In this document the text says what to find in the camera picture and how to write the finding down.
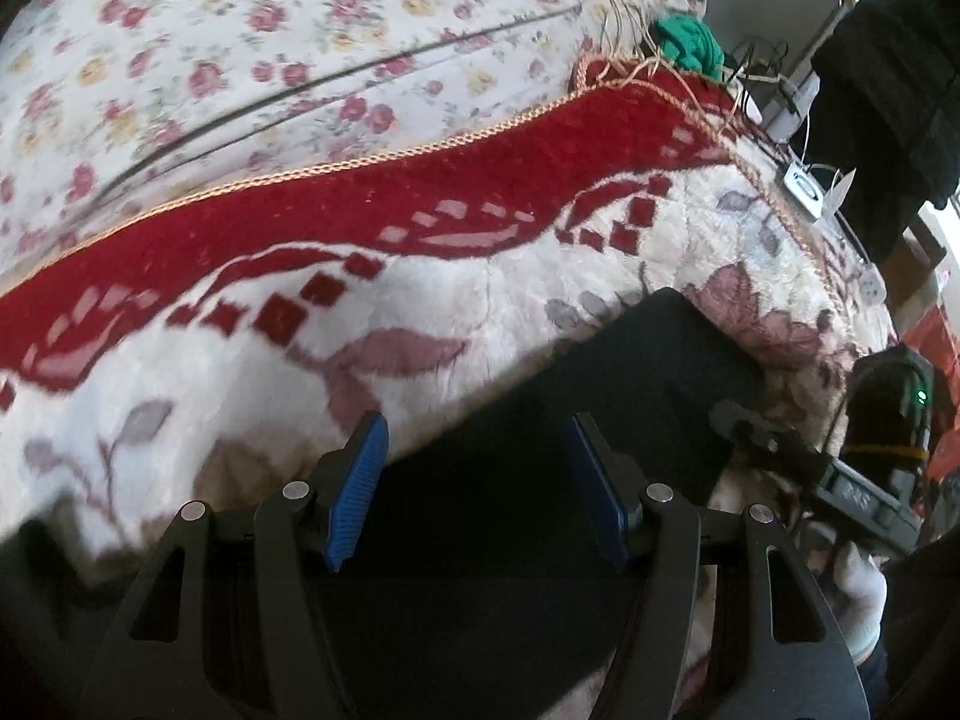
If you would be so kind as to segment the white gloved right hand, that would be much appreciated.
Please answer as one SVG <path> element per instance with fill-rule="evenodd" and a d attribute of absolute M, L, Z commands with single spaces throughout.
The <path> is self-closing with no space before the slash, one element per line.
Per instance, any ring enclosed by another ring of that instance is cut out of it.
<path fill-rule="evenodd" d="M 877 649 L 887 605 L 887 579 L 871 556 L 832 525 L 802 520 L 794 544 L 827 598 L 856 665 Z"/>

